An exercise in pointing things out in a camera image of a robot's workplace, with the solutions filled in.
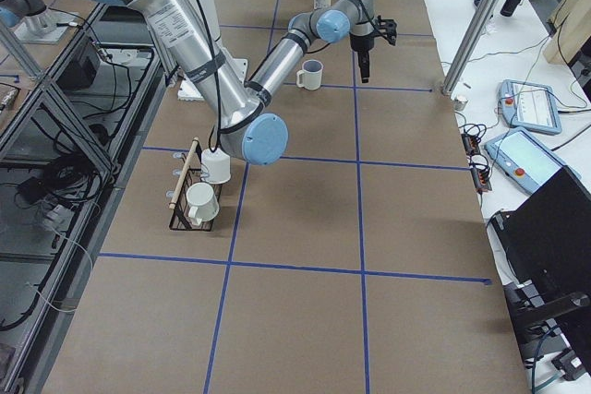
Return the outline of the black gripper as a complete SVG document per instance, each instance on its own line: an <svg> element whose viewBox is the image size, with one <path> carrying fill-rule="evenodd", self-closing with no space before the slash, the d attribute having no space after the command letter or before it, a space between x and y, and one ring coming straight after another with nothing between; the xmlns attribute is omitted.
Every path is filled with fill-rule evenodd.
<svg viewBox="0 0 591 394"><path fill-rule="evenodd" d="M371 34L362 36L350 34L349 41L351 49L357 54L361 82L366 84L370 77L369 51L374 48L374 37Z"/></svg>

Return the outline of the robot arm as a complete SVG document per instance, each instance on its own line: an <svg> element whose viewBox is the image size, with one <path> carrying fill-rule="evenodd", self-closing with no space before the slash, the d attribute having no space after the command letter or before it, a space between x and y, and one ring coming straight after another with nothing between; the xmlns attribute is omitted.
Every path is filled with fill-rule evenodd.
<svg viewBox="0 0 591 394"><path fill-rule="evenodd" d="M24 43L57 44L66 32L43 0L1 0L1 21Z"/></svg>
<svg viewBox="0 0 591 394"><path fill-rule="evenodd" d="M93 0L138 11L217 115L217 138L229 156L251 164L279 160L288 143L281 117L266 112L272 96L316 40L371 42L377 33L373 0L337 0L293 17L288 30L247 81L211 35L200 1Z"/></svg>

